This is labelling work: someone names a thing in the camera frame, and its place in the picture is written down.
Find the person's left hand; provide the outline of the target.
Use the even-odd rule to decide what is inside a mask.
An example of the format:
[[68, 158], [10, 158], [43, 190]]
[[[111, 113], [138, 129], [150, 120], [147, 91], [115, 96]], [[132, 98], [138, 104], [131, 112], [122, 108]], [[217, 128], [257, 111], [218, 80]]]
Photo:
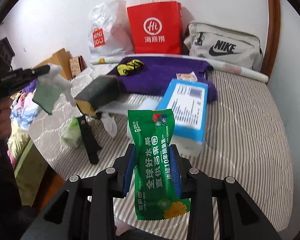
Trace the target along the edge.
[[11, 128], [11, 98], [3, 98], [0, 101], [0, 139], [9, 138], [12, 132]]

